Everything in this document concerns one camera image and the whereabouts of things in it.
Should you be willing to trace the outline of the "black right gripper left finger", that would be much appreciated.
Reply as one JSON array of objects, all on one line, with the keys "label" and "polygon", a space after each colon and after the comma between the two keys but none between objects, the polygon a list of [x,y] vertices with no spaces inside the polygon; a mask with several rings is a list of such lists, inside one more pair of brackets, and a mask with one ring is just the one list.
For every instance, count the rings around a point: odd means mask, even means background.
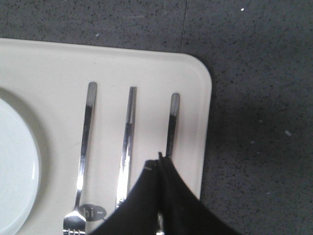
[{"label": "black right gripper left finger", "polygon": [[126,200],[92,235],[155,235],[161,208],[160,157],[147,160]]}]

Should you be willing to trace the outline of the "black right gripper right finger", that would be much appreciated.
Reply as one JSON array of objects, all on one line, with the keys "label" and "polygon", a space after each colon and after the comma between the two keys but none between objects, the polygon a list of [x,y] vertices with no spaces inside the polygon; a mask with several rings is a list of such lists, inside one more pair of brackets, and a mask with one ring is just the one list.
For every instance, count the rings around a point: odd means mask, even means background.
[{"label": "black right gripper right finger", "polygon": [[237,235],[191,192],[168,157],[160,157],[160,209],[167,235]]}]

